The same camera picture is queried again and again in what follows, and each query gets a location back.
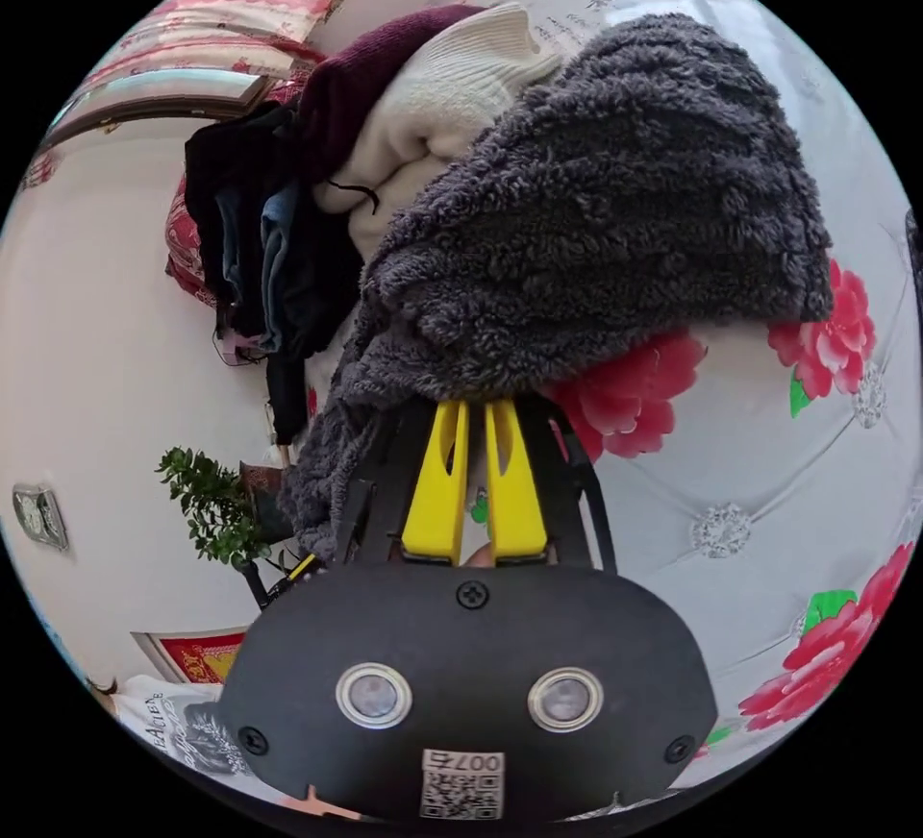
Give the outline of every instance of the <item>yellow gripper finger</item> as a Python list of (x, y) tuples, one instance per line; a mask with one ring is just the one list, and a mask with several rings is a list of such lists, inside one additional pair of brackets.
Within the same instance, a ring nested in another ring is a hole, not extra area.
[(494, 563), (544, 555), (548, 535), (512, 400), (485, 409), (487, 512)]
[(439, 403), (401, 536), (407, 555), (459, 564), (468, 485), (468, 430), (467, 403)]

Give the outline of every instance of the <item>printed number 007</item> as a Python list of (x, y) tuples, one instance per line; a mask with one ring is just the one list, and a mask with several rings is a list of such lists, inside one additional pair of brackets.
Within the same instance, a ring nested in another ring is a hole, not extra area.
[(456, 771), (499, 771), (500, 759), (495, 754), (460, 754), (453, 765)]

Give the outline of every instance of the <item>sensor lens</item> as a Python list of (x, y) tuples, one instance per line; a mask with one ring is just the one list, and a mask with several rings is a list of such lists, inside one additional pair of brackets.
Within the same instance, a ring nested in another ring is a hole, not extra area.
[(365, 662), (347, 669), (337, 682), (337, 706), (350, 722), (366, 729), (387, 729), (411, 711), (411, 688), (387, 665)]
[(529, 692), (529, 713), (548, 732), (574, 732), (591, 723), (603, 705), (599, 679), (581, 668), (559, 668)]

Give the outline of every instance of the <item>gray fleece cloth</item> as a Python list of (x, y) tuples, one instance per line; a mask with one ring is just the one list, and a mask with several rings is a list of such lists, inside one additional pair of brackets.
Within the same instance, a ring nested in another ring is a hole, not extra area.
[(778, 91), (681, 14), (609, 28), (398, 212), (280, 505), (321, 558), (383, 410), (541, 389), (656, 333), (817, 322), (831, 240)]

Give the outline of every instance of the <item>maroon knit hat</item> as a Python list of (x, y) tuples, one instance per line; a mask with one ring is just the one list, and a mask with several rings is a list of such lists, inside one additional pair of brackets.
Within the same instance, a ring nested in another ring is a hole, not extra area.
[(446, 5), (405, 14), (321, 63), (298, 102), (307, 184), (325, 181), (349, 159), (368, 113), (424, 43), (483, 10)]

